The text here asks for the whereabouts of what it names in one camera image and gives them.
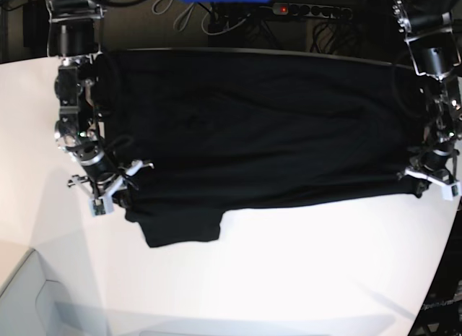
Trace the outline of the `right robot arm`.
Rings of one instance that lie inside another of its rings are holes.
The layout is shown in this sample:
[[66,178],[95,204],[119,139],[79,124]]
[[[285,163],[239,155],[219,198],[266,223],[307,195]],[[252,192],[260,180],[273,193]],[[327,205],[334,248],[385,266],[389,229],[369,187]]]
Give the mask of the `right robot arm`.
[[88,197],[94,216],[106,215],[115,205],[126,206],[133,177],[152,163],[117,161],[117,150],[133,142],[123,134],[110,141],[102,133],[107,111],[94,99],[99,77],[95,59],[102,54],[101,39],[95,36],[109,8],[134,7],[148,0],[45,0],[49,14],[47,54],[60,60],[54,92],[59,101],[54,139],[58,147],[84,170],[68,185],[79,187]]

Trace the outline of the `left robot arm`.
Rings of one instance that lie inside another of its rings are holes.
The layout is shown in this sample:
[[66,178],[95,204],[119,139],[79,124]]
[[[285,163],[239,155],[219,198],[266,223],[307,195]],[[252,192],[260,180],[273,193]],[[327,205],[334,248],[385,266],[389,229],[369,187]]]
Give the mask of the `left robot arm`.
[[461,196],[457,179],[461,140],[461,84],[456,68],[461,52],[453,32],[453,8],[461,0],[393,0],[393,16],[417,76],[425,77],[427,123],[424,139],[401,173],[419,180],[419,188],[440,187],[443,199]]

